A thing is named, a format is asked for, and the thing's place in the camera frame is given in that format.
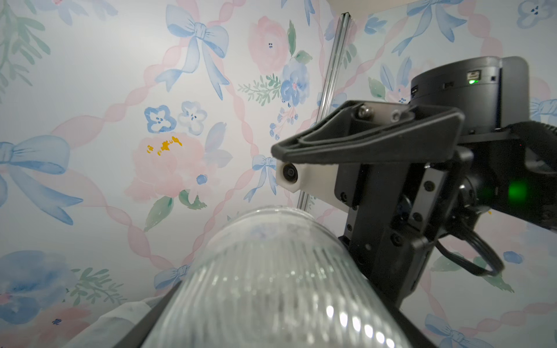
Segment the green lid jar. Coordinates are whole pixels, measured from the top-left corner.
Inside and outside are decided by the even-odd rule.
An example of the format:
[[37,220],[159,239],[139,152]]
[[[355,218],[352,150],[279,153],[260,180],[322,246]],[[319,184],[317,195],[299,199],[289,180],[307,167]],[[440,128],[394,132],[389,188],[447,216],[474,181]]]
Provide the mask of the green lid jar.
[[336,236],[294,208],[229,221],[191,264],[146,347],[409,347]]

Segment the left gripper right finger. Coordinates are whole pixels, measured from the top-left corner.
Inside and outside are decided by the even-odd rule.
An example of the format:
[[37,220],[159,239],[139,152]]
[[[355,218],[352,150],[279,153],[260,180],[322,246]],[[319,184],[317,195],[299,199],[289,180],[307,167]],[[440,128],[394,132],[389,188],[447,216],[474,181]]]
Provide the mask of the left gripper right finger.
[[407,319],[397,307],[387,304],[387,310],[414,348],[435,348],[435,345]]

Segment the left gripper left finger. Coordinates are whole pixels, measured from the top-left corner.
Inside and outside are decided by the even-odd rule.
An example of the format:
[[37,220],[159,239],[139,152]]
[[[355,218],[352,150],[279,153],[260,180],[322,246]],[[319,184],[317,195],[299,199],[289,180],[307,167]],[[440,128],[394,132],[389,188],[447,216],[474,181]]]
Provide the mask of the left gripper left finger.
[[170,306],[172,298],[178,291],[181,283],[178,282],[143,319],[139,321],[132,330],[118,342],[114,348],[141,348],[146,347],[146,340],[154,329],[157,322],[161,319],[165,310]]

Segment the white trash bag liner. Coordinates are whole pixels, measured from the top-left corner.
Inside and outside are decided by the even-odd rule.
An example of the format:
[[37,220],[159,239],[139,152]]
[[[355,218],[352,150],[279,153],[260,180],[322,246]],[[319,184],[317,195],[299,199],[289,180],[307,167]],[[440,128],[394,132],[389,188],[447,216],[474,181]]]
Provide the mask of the white trash bag liner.
[[69,347],[114,347],[128,334],[161,300],[163,296],[142,301],[127,302],[108,313],[71,339]]

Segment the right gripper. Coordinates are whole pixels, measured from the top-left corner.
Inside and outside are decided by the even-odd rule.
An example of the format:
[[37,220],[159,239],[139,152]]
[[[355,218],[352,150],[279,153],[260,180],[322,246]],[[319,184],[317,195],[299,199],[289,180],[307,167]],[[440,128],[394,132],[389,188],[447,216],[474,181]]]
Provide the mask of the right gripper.
[[347,101],[271,147],[282,162],[362,163],[340,167],[339,183],[355,180],[346,247],[376,292],[396,307],[415,290],[471,168],[472,151],[455,149],[464,120],[453,107]]

